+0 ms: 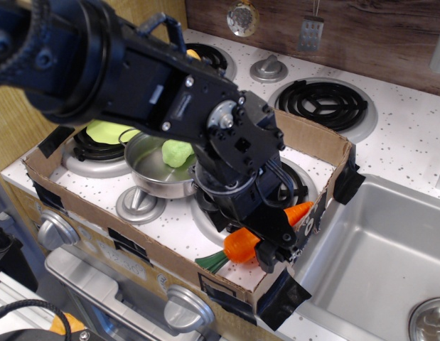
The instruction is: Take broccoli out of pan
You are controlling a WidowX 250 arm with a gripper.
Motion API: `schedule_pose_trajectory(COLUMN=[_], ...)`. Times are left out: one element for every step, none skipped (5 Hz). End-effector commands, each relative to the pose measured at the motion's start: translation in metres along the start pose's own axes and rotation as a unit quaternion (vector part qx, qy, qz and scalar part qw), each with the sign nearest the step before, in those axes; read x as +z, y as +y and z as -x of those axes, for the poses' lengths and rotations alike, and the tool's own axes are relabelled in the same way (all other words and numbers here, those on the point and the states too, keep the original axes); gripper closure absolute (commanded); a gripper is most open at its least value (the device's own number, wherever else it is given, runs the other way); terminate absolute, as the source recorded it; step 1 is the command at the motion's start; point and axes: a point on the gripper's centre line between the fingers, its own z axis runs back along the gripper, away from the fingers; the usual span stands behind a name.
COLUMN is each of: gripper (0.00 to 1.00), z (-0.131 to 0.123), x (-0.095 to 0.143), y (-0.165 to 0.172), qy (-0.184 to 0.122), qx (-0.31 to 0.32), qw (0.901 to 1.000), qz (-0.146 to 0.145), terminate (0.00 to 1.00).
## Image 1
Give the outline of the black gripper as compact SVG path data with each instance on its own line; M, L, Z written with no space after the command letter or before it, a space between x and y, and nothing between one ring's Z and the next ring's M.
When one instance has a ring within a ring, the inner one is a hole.
M195 200L206 212L217 232L235 232L246 227L260 241L254 247L261 270L272 274L277 263L291 262L298 254L297 237L288 222L283 221L283 209L292 206L294 187L282 168L280 155L274 153L251 175L229 168L220 175L231 175L232 182L221 183L213 173L196 162L191 175L197 187Z

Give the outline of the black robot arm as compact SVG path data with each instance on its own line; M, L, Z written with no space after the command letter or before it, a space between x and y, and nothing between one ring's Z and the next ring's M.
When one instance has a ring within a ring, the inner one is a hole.
M103 1L0 1L0 86L22 89L49 121L93 119L192 145L196 186L260 241L259 265L291 261L284 215L292 190L284 135L267 103L189 57L180 23L159 13L140 26Z

